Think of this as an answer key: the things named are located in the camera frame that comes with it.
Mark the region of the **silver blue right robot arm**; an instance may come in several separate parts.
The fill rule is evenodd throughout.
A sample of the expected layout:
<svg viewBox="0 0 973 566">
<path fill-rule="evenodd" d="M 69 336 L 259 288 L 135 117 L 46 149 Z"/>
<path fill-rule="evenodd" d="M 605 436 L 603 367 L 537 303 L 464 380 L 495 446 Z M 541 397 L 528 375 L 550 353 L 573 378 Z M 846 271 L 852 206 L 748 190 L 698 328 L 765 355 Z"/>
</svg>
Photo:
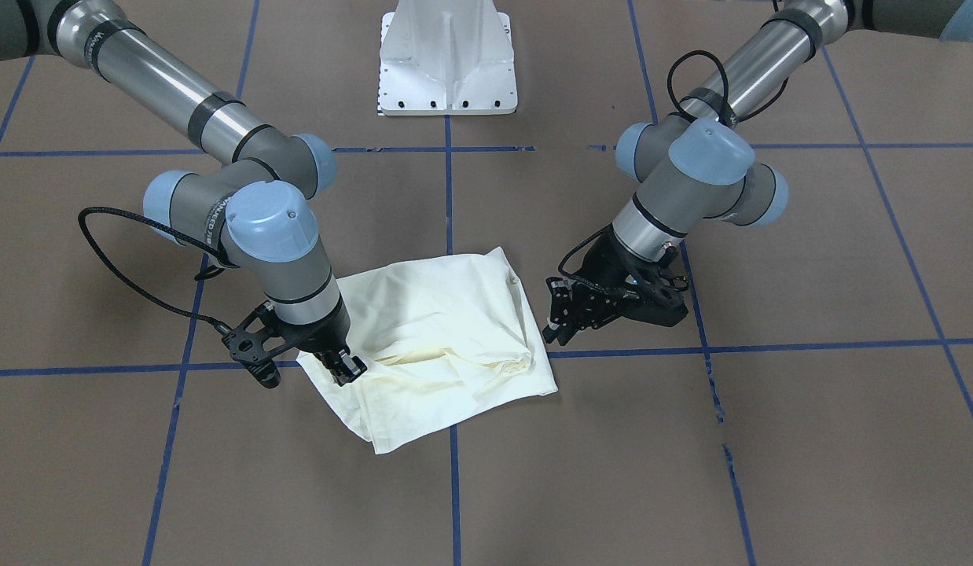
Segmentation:
<svg viewBox="0 0 973 566">
<path fill-rule="evenodd" d="M 238 325 L 180 311 L 212 325 L 231 358 L 267 389 L 281 382 L 274 363 L 310 352 L 336 384 L 354 382 L 365 363 L 347 343 L 350 316 L 308 201 L 338 173 L 329 145 L 286 135 L 219 89 L 130 21 L 113 1 L 0 1 L 0 62 L 57 55 L 137 100 L 219 162 L 209 175 L 166 171 L 149 183 L 145 223 L 212 264 L 253 273 L 265 294 Z"/>
</svg>

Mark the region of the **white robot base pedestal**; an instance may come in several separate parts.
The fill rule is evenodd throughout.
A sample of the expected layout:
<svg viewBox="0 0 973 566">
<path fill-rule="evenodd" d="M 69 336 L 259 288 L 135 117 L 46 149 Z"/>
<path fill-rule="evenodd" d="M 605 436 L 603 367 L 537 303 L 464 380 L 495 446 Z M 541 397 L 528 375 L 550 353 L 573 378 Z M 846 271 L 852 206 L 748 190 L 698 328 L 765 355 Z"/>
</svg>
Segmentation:
<svg viewBox="0 0 973 566">
<path fill-rule="evenodd" d="M 511 19 L 493 1 L 400 1 L 380 31 L 379 115 L 516 112 Z"/>
</svg>

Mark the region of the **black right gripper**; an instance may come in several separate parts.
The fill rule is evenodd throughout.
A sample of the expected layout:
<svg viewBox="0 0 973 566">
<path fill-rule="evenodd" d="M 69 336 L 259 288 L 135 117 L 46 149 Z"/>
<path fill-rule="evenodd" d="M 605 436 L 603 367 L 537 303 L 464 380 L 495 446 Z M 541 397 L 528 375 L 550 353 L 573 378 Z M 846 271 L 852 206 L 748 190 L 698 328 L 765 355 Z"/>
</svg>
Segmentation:
<svg viewBox="0 0 973 566">
<path fill-rule="evenodd" d="M 266 389 L 281 383 L 274 361 L 289 350 L 310 352 L 343 387 L 367 372 L 368 366 L 351 355 L 347 345 L 349 312 L 343 301 L 325 318 L 308 325 L 293 325 L 280 319 L 270 302 L 260 304 L 234 327 L 221 323 L 222 344 L 231 359 L 239 362 Z"/>
</svg>

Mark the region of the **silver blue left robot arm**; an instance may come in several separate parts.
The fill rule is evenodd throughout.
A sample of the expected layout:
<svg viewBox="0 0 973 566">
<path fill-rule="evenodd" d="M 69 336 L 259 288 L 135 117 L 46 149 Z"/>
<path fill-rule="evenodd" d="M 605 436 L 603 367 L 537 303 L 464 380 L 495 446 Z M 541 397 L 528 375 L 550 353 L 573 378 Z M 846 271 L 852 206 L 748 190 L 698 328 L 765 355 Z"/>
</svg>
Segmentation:
<svg viewBox="0 0 973 566">
<path fill-rule="evenodd" d="M 620 136 L 616 163 L 637 190 L 608 226 L 581 244 L 573 272 L 547 280 L 546 343 L 619 318 L 671 327 L 688 315 L 690 283 L 674 274 L 681 242 L 704 219 L 762 226 L 784 212 L 789 186 L 756 161 L 736 127 L 779 97 L 793 72 L 852 30 L 973 42 L 973 1 L 785 1 L 674 111 Z"/>
</svg>

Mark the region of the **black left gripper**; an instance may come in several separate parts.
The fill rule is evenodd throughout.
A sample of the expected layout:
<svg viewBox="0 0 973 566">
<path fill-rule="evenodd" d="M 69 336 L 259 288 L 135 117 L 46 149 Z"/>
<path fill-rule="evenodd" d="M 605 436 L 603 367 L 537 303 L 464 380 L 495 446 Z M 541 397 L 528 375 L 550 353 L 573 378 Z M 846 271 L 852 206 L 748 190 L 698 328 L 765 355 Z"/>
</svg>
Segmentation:
<svg viewBox="0 0 973 566">
<path fill-rule="evenodd" d="M 642 260 L 616 240 L 611 226 L 598 230 L 562 258 L 559 277 L 546 279 L 550 311 L 543 340 L 565 345 L 579 331 L 617 318 L 677 325 L 688 315 L 683 293 L 690 288 L 686 276 L 670 272 L 677 257 L 678 247 L 669 243 L 659 260 Z"/>
</svg>

